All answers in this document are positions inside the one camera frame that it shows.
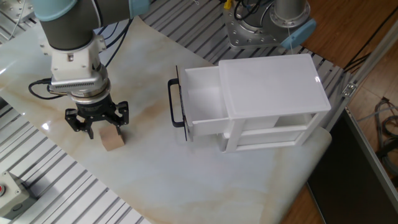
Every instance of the metal bracket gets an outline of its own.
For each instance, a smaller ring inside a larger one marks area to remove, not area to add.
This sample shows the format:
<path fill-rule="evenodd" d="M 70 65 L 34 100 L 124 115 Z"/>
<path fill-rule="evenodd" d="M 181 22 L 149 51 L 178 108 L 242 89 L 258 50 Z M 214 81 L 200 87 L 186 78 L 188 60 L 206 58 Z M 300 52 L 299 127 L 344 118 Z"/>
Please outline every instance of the metal bracket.
<path fill-rule="evenodd" d="M 346 88 L 344 88 L 342 94 L 343 97 L 345 98 L 350 98 L 354 94 L 355 90 L 358 88 L 358 86 L 354 83 L 348 83 Z"/>

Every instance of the black cable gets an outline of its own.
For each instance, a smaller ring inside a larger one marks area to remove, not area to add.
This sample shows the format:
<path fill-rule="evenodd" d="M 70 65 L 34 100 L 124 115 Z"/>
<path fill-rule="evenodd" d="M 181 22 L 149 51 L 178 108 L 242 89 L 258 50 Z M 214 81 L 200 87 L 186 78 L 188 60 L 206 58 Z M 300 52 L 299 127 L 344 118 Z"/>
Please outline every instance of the black cable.
<path fill-rule="evenodd" d="M 129 22 L 127 23 L 127 25 L 125 26 L 125 28 L 122 30 L 122 32 L 112 42 L 110 42 L 106 46 L 107 49 L 112 47 L 124 35 L 124 33 L 127 32 L 127 30 L 129 30 L 129 27 L 130 27 L 130 25 L 132 23 L 132 20 L 133 19 L 130 19 Z"/>
<path fill-rule="evenodd" d="M 53 96 L 53 97 L 43 97 L 43 96 L 40 96 L 40 95 L 38 95 L 38 94 L 36 94 L 33 90 L 32 90 L 32 87 L 34 86 L 34 85 L 39 85 L 39 84 L 51 84 L 51 78 L 44 78 L 44 79 L 42 79 L 42 80 L 38 80 L 38 81 L 36 81 L 36 82 L 32 82 L 31 84 L 29 84 L 29 86 L 28 86 L 28 89 L 29 89 L 29 92 L 32 94 L 32 95 L 34 95 L 34 96 L 36 96 L 37 98 L 39 98 L 39 99 L 42 99 L 42 100 L 54 100 L 54 99 L 57 99 L 57 98 L 61 98 L 61 97 L 63 97 L 64 95 L 59 95 L 59 96 Z"/>
<path fill-rule="evenodd" d="M 350 70 L 352 70 L 353 68 L 357 67 L 358 65 L 361 65 L 362 63 L 364 63 L 366 61 L 367 58 L 363 58 L 362 60 L 360 60 L 359 62 L 355 63 L 354 65 L 352 65 L 350 68 L 346 68 L 345 72 L 348 72 Z"/>
<path fill-rule="evenodd" d="M 236 12 L 238 11 L 238 7 L 239 7 L 239 5 L 240 5 L 242 2 L 243 2 L 243 0 L 239 0 L 239 1 L 236 3 L 235 9 L 234 9 L 234 18 L 235 18 L 237 21 L 242 21 L 242 20 L 248 18 L 251 14 L 253 14 L 254 11 L 257 10 L 257 8 L 260 6 L 261 0 L 258 0 L 257 3 L 253 6 L 253 8 L 252 8 L 245 16 L 243 16 L 242 18 L 238 18 L 237 15 L 236 15 Z"/>
<path fill-rule="evenodd" d="M 119 22 L 118 22 L 118 23 L 116 23 L 116 25 L 115 25 L 115 27 L 114 27 L 114 29 L 113 29 L 113 31 L 112 31 L 112 34 L 111 34 L 111 35 L 109 35 L 109 37 L 105 38 L 105 40 L 108 40 L 109 38 L 111 38 L 111 37 L 112 37 L 112 35 L 113 35 L 113 34 L 114 34 L 114 32 L 116 31 L 116 28 L 118 28 L 118 25 L 119 25 Z"/>
<path fill-rule="evenodd" d="M 354 63 L 356 63 L 356 62 L 358 62 L 358 61 L 360 61 L 360 60 L 363 60 L 364 58 L 367 59 L 367 58 L 369 57 L 370 54 L 371 54 L 371 53 L 368 53 L 367 55 L 362 56 L 362 57 L 356 59 L 355 61 L 348 63 L 346 67 L 348 67 L 348 66 L 350 66 L 350 65 L 352 65 L 352 64 L 354 64 Z"/>
<path fill-rule="evenodd" d="M 105 65 L 105 67 L 107 67 L 107 66 L 112 62 L 114 56 L 115 56 L 115 55 L 117 54 L 117 52 L 119 51 L 120 47 L 121 47 L 122 44 L 123 44 L 124 38 L 126 38 L 126 36 L 127 36 L 127 32 L 128 32 L 128 30 L 126 30 L 126 31 L 124 32 L 124 35 L 123 35 L 123 37 L 122 37 L 122 40 L 120 40 L 120 43 L 119 43 L 118 47 L 117 47 L 116 50 L 113 52 L 112 57 L 109 59 L 109 61 L 108 61 L 107 64 Z"/>
<path fill-rule="evenodd" d="M 365 49 L 365 47 L 373 40 L 373 38 L 376 36 L 376 34 L 384 26 L 384 24 L 396 13 L 397 10 L 398 10 L 398 6 L 387 16 L 387 18 L 380 24 L 380 26 L 376 29 L 376 31 L 374 31 L 373 35 L 368 39 L 368 41 L 366 41 L 366 43 L 361 47 L 361 49 L 358 51 L 358 53 L 356 53 L 356 55 L 348 62 L 348 64 L 345 66 L 344 70 L 346 70 L 346 68 L 348 68 L 351 65 L 351 63 L 353 63 L 353 60 L 355 60 L 356 57 L 358 57 L 358 55 L 363 51 L 363 49 Z"/>
<path fill-rule="evenodd" d="M 396 148 L 395 146 L 393 147 L 392 143 L 396 142 L 397 138 L 394 137 L 394 136 L 396 136 L 395 134 L 392 134 L 386 128 L 386 124 L 392 120 L 397 121 L 398 116 L 396 116 L 394 111 L 391 109 L 393 116 L 388 117 L 381 123 L 379 113 L 377 113 L 377 112 L 380 111 L 380 107 L 383 104 L 388 104 L 390 107 L 392 107 L 392 106 L 395 107 L 395 105 L 390 103 L 387 98 L 382 98 L 381 101 L 376 105 L 376 107 L 374 109 L 374 111 L 376 112 L 375 119 L 376 119 L 376 128 L 377 128 L 377 138 L 379 140 L 379 150 L 376 154 L 381 159 L 382 163 L 384 164 L 384 166 L 390 173 L 392 173 L 394 175 L 398 175 L 398 167 L 390 160 L 390 158 L 388 156 L 388 152 L 391 150 L 394 150 Z M 383 131 L 385 134 L 387 134 L 389 136 L 393 136 L 393 137 L 389 138 L 386 142 L 384 142 L 382 140 Z"/>
<path fill-rule="evenodd" d="M 102 27 L 102 29 L 97 33 L 97 35 L 101 35 L 107 27 L 108 26 Z"/>
<path fill-rule="evenodd" d="M 390 132 L 390 131 L 387 129 L 387 123 L 390 122 L 390 121 L 398 121 L 398 116 L 390 116 L 390 117 L 388 117 L 387 119 L 385 119 L 385 120 L 383 121 L 383 123 L 381 124 L 382 130 L 384 131 L 385 134 L 387 134 L 387 135 L 389 135 L 389 136 L 392 136 L 392 137 L 394 137 L 394 138 L 398 138 L 398 134 L 394 134 L 394 133 Z"/>

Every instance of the table surface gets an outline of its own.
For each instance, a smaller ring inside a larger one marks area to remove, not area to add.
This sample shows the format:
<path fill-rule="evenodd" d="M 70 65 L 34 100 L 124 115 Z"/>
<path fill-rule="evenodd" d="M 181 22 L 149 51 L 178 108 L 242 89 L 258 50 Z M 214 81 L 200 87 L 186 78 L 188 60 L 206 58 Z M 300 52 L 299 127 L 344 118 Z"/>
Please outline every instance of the table surface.
<path fill-rule="evenodd" d="M 302 147 L 233 154 L 221 153 L 211 136 L 185 142 L 183 130 L 171 125 L 167 98 L 176 65 L 211 66 L 135 19 L 108 67 L 113 100 L 128 100 L 131 120 L 122 128 L 126 145 L 111 152 L 97 132 L 104 123 L 93 126 L 90 140 L 64 121 L 65 108 L 74 108 L 68 98 L 44 101 L 27 91 L 29 83 L 51 76 L 33 30 L 2 46 L 0 96 L 152 223 L 277 223 L 330 135 L 319 128 Z"/>

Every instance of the black panel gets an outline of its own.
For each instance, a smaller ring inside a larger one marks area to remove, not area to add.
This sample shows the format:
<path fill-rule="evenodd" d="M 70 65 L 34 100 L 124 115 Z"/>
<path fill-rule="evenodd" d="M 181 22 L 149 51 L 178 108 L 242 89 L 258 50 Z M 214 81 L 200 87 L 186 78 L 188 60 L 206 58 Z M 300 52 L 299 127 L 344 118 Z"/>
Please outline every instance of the black panel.
<path fill-rule="evenodd" d="M 330 147 L 308 180 L 326 223 L 397 224 L 398 213 L 346 111 L 331 136 Z"/>

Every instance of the wooden block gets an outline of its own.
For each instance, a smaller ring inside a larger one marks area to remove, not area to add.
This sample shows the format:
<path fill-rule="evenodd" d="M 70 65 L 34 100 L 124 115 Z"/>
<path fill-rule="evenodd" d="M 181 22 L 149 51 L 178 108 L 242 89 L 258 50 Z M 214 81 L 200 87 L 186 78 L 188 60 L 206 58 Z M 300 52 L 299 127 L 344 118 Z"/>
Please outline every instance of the wooden block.
<path fill-rule="evenodd" d="M 122 136 L 118 133 L 115 125 L 110 125 L 99 130 L 101 136 L 102 145 L 107 151 L 112 151 L 119 147 L 124 146 Z"/>

